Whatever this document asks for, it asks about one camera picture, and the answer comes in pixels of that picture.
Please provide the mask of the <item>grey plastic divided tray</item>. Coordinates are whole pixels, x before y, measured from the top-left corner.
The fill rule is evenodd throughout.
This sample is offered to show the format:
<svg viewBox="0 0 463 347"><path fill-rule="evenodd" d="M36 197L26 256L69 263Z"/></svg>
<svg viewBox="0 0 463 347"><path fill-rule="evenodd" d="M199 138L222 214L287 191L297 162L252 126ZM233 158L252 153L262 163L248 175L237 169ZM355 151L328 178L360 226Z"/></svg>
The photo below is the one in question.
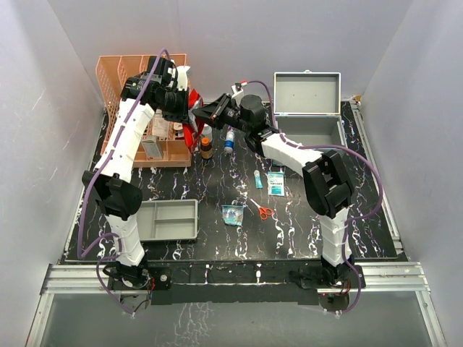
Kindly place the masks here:
<svg viewBox="0 0 463 347"><path fill-rule="evenodd" d="M154 200L142 202L137 212L141 242L194 240L198 233L198 201Z"/></svg>

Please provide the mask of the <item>grey metal medicine case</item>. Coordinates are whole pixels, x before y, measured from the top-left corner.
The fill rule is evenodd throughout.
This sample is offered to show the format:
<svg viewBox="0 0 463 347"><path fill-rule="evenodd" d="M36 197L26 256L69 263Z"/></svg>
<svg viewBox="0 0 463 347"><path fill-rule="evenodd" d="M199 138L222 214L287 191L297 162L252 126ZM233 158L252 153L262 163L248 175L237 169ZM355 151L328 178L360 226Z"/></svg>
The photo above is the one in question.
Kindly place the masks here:
<svg viewBox="0 0 463 347"><path fill-rule="evenodd" d="M339 72L276 72L273 112L278 128L302 145L346 146Z"/></svg>

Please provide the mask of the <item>red first aid pouch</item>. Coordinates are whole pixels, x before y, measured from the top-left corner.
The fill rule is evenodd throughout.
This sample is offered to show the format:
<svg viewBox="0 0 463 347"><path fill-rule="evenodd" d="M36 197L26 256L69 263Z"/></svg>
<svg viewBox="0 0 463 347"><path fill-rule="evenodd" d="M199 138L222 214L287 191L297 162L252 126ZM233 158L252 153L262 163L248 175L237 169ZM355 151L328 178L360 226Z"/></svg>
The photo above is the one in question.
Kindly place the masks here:
<svg viewBox="0 0 463 347"><path fill-rule="evenodd" d="M200 95L196 89L192 89L190 95L194 97L196 95ZM192 153L198 144L200 136L202 134L204 123L202 121L197 122L195 116L189 115L189 99L188 99L188 116L189 116L189 123L183 125L183 132L184 132L184 141L188 148L188 150Z"/></svg>

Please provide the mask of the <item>white pill bottle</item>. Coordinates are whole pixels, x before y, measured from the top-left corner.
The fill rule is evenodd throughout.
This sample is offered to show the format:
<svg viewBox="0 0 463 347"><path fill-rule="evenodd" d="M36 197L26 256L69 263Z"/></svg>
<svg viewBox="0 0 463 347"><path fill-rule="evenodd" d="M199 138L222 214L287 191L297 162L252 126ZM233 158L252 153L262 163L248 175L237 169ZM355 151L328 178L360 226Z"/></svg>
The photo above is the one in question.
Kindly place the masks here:
<svg viewBox="0 0 463 347"><path fill-rule="evenodd" d="M212 130L212 127L205 124L203 126L203 130L202 130L202 134L201 134L201 137L202 138L207 138L209 142L212 142L213 141L213 130Z"/></svg>

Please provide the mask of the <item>clear zip bag of wipes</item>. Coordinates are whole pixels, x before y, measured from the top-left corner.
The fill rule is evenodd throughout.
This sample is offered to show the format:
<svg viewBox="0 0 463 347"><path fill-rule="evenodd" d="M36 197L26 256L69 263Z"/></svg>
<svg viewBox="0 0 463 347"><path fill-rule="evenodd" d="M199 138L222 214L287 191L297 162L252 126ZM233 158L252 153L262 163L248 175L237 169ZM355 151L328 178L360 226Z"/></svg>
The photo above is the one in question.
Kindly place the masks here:
<svg viewBox="0 0 463 347"><path fill-rule="evenodd" d="M193 111L197 108L203 107L203 98L200 95L190 95L189 98L189 115L193 116Z"/></svg>

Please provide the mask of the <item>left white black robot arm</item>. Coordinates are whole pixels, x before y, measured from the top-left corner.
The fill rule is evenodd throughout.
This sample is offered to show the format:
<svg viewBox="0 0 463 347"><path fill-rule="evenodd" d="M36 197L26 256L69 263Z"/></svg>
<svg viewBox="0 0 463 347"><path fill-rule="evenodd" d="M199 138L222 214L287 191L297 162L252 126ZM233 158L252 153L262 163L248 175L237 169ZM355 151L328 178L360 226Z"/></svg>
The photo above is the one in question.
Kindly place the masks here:
<svg viewBox="0 0 463 347"><path fill-rule="evenodd" d="M125 80L116 122L101 159L85 171L82 209L94 199L115 243L109 276L133 288L150 280L137 226L143 193L132 184L132 169L145 129L157 111L169 121L189 124L190 67L178 66L167 53L150 57L148 68Z"/></svg>

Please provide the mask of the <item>aluminium frame rail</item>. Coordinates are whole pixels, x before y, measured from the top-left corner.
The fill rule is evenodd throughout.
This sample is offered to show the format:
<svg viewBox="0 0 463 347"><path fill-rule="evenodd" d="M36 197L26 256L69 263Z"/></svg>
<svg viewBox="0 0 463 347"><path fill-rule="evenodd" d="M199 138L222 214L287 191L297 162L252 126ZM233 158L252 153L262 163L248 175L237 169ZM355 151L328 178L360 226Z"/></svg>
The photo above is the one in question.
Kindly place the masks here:
<svg viewBox="0 0 463 347"><path fill-rule="evenodd" d="M409 261L388 205L376 210L378 185L353 156L343 159L355 191L349 242L360 277L322 286L314 272L323 248L319 217L303 180L285 172L285 196L257 189L253 173L270 161L241 133L213 157L195 153L188 168L136 168L145 201L197 200L194 240L145 242L146 262L166 282L131 289L102 271L115 253L109 224L95 203L84 214L84 260L70 232L64 255L46 273L29 346L445 346L422 265ZM251 203L269 207L261 220ZM226 225L223 205L241 205L241 226Z"/></svg>

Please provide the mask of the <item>medical gauze packet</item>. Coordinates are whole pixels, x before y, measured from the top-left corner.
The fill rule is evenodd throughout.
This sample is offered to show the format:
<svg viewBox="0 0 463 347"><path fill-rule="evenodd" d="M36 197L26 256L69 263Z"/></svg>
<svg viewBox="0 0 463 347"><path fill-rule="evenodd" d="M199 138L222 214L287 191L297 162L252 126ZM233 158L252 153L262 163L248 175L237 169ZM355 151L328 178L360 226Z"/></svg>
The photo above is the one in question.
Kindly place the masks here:
<svg viewBox="0 0 463 347"><path fill-rule="evenodd" d="M285 196L284 189L284 173L269 171L267 174L268 180L268 194L270 196Z"/></svg>

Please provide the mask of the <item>white paper packet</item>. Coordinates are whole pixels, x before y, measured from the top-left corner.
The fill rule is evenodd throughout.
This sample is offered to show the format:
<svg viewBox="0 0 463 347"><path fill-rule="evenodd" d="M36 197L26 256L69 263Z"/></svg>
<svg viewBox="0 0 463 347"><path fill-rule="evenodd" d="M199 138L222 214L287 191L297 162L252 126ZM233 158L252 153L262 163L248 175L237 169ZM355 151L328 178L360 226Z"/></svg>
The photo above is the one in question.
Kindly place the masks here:
<svg viewBox="0 0 463 347"><path fill-rule="evenodd" d="M152 119L151 134L161 139L166 139L169 135L170 122L162 117L161 112L156 112Z"/></svg>

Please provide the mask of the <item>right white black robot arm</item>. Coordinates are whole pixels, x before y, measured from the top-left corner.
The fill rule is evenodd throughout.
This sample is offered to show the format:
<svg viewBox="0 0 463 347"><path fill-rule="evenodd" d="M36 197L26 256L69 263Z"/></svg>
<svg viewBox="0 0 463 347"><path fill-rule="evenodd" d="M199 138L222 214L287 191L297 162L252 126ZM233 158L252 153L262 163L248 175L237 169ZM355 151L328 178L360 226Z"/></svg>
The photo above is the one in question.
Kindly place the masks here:
<svg viewBox="0 0 463 347"><path fill-rule="evenodd" d="M346 221L354 187L338 152L304 149L267 120L260 97L246 95L237 104L228 94L192 110L195 118L215 129L230 126L242 131L247 146L258 155L275 160L303 178L309 206L320 216L323 237L321 275L337 287L349 276L351 255Z"/></svg>

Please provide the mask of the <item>small bag of blue items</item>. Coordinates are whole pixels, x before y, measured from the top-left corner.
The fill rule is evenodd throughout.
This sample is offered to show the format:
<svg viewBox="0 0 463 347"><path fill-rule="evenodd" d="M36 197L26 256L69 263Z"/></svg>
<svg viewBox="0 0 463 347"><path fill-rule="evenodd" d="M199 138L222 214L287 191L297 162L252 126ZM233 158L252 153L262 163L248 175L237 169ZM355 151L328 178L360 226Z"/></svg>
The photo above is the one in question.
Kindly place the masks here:
<svg viewBox="0 0 463 347"><path fill-rule="evenodd" d="M244 215L244 207L241 205L223 205L222 219L226 225L241 226Z"/></svg>

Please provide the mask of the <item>small blue label bottle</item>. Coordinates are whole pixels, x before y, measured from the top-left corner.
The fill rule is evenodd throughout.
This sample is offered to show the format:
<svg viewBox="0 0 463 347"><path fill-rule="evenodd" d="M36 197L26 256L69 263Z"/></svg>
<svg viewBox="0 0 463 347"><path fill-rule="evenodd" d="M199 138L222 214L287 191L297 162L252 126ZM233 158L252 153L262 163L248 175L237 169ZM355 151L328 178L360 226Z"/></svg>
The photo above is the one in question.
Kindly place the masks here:
<svg viewBox="0 0 463 347"><path fill-rule="evenodd" d="M226 133L226 139L224 143L224 152L231 154L234 152L234 141L235 141L235 131L229 129Z"/></svg>

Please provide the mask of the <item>teal ointment tube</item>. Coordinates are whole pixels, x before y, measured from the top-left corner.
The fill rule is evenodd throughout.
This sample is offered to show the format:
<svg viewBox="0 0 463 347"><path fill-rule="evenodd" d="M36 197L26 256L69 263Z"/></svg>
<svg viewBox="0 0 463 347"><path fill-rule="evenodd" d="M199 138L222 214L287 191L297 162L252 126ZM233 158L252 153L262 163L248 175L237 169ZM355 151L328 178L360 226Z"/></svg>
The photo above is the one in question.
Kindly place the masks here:
<svg viewBox="0 0 463 347"><path fill-rule="evenodd" d="M263 188L263 183L261 181L259 170L255 170L254 173L253 173L253 176L254 176L254 179L255 179L255 187L257 189L262 189Z"/></svg>

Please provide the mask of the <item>orange plastic file organizer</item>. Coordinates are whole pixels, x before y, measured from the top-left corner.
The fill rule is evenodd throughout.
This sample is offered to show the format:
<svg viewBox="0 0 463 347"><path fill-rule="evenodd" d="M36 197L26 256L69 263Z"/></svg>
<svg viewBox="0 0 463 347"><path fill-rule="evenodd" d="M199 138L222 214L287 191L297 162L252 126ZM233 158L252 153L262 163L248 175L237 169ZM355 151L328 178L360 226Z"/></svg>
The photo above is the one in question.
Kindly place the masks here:
<svg viewBox="0 0 463 347"><path fill-rule="evenodd" d="M109 124L106 128L106 136L102 144L101 153L104 153L116 123L124 83L128 77L146 71L149 60L149 55L99 57L95 74L109 116ZM192 155L190 150L187 148L184 140L175 138L173 124L168 125L167 135L161 137L158 143L161 146L163 157L150 157L146 154L144 147L139 145L135 155L135 168L179 168L191 166Z"/></svg>

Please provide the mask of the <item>brown syrup bottle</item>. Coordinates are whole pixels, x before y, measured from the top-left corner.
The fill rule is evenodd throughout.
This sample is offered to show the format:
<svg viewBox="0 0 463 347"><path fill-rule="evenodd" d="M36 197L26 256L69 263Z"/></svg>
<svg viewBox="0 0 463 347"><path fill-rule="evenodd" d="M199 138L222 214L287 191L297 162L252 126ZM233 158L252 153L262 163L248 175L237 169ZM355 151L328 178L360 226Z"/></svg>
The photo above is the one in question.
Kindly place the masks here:
<svg viewBox="0 0 463 347"><path fill-rule="evenodd" d="M200 153L204 160L211 159L213 155L213 149L211 141L207 137L203 137L200 143Z"/></svg>

